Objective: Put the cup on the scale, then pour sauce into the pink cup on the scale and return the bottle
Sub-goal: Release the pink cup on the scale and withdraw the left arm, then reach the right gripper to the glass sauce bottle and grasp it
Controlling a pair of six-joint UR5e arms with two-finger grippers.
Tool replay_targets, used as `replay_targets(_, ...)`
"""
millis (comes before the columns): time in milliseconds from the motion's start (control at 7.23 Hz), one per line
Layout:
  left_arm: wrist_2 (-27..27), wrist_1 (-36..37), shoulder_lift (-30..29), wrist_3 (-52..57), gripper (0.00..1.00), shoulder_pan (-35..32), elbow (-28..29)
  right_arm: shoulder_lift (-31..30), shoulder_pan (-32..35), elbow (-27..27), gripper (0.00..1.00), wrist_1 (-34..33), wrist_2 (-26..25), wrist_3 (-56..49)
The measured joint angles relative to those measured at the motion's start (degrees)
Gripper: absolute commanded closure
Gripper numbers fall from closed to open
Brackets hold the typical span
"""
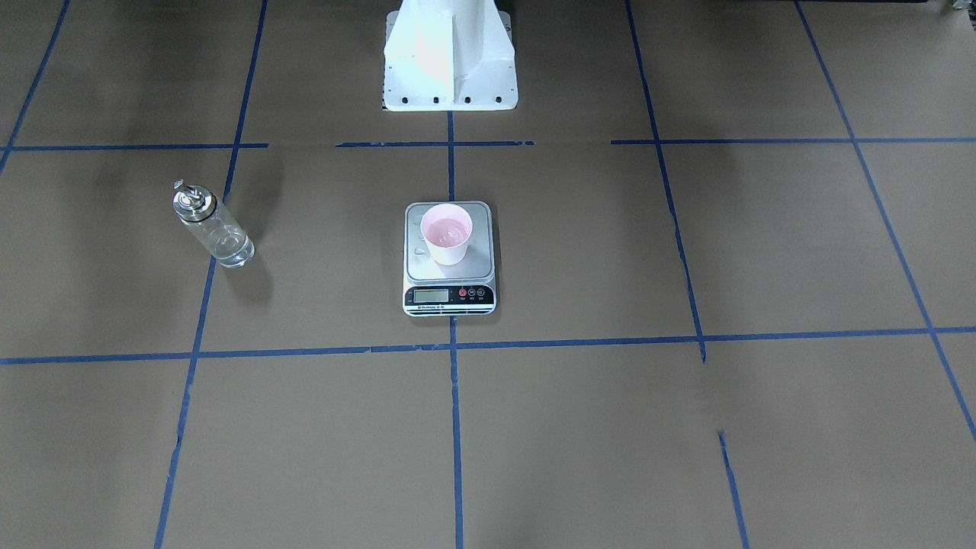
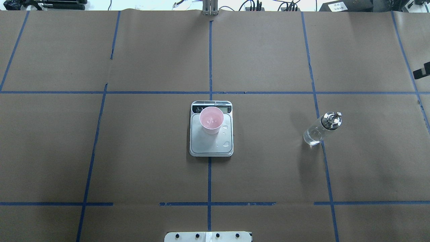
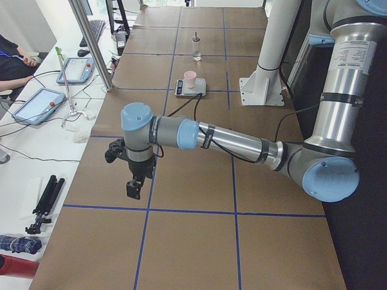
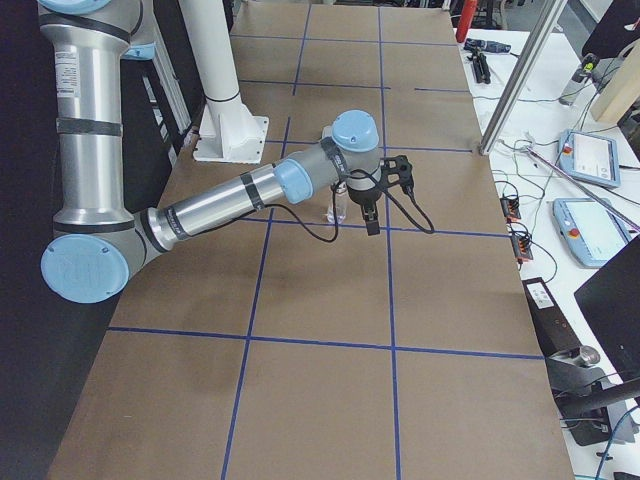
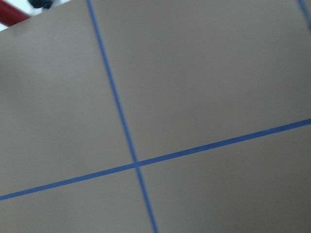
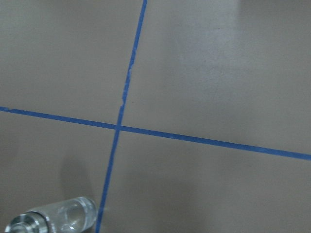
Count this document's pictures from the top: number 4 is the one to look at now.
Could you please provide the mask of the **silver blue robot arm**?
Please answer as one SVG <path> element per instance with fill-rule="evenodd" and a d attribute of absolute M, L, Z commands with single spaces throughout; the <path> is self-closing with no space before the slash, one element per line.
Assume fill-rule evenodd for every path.
<path fill-rule="evenodd" d="M 383 187 L 374 118 L 340 114 L 308 149 L 262 164 L 268 119 L 244 105 L 223 5 L 180 5 L 205 96 L 202 161 L 250 163 L 253 170 L 167 207 L 146 208 L 167 177 L 168 150 L 152 111 L 130 128 L 121 114 L 121 63 L 170 62 L 149 1 L 42 1 L 38 19 L 54 48 L 63 204 L 40 269 L 44 282 L 75 303 L 99 303 L 175 244 L 275 205 L 305 201 L 345 185 L 369 234 L 380 230 Z"/>

